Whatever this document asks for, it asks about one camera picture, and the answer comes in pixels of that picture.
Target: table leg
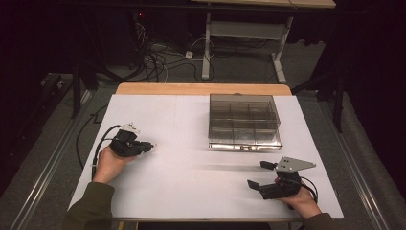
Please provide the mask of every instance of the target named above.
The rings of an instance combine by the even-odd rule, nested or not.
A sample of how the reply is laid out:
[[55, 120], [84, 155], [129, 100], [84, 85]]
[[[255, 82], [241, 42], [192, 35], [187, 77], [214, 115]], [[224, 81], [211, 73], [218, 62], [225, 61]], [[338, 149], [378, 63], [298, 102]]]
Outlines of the table leg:
[[202, 79], [203, 80], [207, 80], [210, 75], [210, 22], [211, 22], [211, 15], [209, 13], [207, 13], [206, 40], [205, 40], [203, 66], [202, 66]]
[[284, 77], [284, 73], [282, 70], [282, 65], [281, 65], [281, 55], [282, 51], [284, 48], [284, 45], [286, 44], [287, 36], [290, 31], [290, 27], [292, 25], [293, 17], [288, 17], [287, 21], [284, 26], [284, 30], [280, 39], [280, 46], [278, 49], [277, 53], [272, 53], [272, 62], [274, 63], [274, 68], [276, 75], [278, 77], [278, 82], [279, 83], [286, 83], [286, 78]]

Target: metal stand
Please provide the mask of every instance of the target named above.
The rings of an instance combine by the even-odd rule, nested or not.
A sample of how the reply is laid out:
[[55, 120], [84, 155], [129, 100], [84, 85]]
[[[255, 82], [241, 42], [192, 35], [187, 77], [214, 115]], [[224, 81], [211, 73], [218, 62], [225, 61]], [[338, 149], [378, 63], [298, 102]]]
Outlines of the metal stand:
[[329, 72], [321, 77], [307, 81], [291, 89], [293, 95], [309, 87], [315, 86], [323, 81], [329, 81], [325, 87], [317, 92], [317, 99], [319, 101], [327, 101], [335, 91], [335, 102], [333, 111], [333, 123], [335, 124], [338, 132], [343, 132], [341, 129], [341, 112], [343, 110], [343, 96], [344, 96], [344, 82], [346, 72], [336, 73]]
[[107, 70], [106, 68], [95, 64], [90, 61], [78, 62], [73, 68], [73, 92], [74, 92], [74, 111], [72, 118], [76, 118], [80, 111], [80, 80], [83, 81], [86, 89], [96, 90], [99, 86], [96, 80], [96, 73], [102, 73], [115, 82], [128, 82], [125, 78], [122, 78], [115, 73]]
[[225, 36], [278, 40], [280, 42], [278, 52], [272, 53], [272, 61], [274, 63], [278, 82], [286, 83], [280, 59], [290, 31], [290, 26], [292, 25], [293, 17], [288, 17], [285, 24], [212, 21], [211, 17], [211, 14], [207, 13], [206, 42], [202, 66], [203, 80], [207, 80], [210, 77], [210, 37]]

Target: table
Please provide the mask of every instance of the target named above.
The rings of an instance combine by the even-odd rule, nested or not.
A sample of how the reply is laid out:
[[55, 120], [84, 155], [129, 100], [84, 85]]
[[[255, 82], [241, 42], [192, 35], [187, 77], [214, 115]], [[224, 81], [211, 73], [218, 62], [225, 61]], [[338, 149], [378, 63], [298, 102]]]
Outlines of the table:
[[[245, 4], [259, 6], [278, 6], [290, 8], [335, 8], [335, 3], [332, 0], [192, 0], [195, 2], [205, 2], [209, 5], [212, 3], [224, 4]], [[264, 24], [264, 23], [246, 23], [246, 22], [231, 22], [231, 21], [214, 21], [210, 13], [207, 13], [206, 19], [206, 42], [205, 54], [202, 66], [202, 79], [207, 80], [210, 77], [210, 41], [211, 36], [227, 36], [227, 37], [247, 37], [257, 39], [272, 39], [278, 40], [278, 51], [272, 53], [272, 62], [274, 64], [275, 73], [279, 83], [286, 83], [284, 76], [281, 55], [284, 45], [289, 35], [292, 25], [293, 16], [289, 16], [284, 24]]]
[[[209, 149], [210, 93], [274, 95], [281, 119], [282, 150], [263, 153]], [[247, 179], [273, 183], [275, 172], [262, 169], [259, 161], [279, 162], [282, 156], [316, 163], [316, 168], [300, 175], [317, 185], [322, 210], [334, 218], [343, 217], [296, 97], [285, 85], [264, 84], [122, 83], [111, 98], [71, 205], [82, 197], [91, 180], [93, 153], [104, 133], [116, 124], [128, 122], [141, 130], [138, 140], [156, 143], [157, 147], [127, 165], [112, 182], [116, 188], [114, 219], [299, 220], [281, 202], [263, 200], [247, 185]]]

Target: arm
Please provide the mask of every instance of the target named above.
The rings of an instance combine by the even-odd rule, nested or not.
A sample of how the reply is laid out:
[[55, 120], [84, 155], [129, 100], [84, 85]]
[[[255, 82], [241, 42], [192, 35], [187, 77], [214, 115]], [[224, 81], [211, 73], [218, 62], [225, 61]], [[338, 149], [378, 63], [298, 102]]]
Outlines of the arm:
[[99, 155], [99, 164], [93, 181], [87, 185], [83, 198], [69, 209], [62, 229], [111, 229], [111, 199], [114, 188], [108, 185], [135, 157], [120, 157], [110, 147]]
[[295, 209], [304, 219], [306, 230], [341, 230], [328, 213], [322, 213], [310, 192], [304, 187], [296, 195], [279, 198], [279, 200]]

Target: wooden table edge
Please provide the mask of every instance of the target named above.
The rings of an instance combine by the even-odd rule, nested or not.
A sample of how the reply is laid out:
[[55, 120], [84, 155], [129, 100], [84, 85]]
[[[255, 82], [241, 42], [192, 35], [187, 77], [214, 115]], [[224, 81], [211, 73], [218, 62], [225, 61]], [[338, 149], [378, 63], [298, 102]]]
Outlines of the wooden table edge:
[[210, 95], [246, 94], [291, 96], [285, 84], [239, 84], [239, 83], [149, 83], [125, 82], [116, 90], [120, 95]]

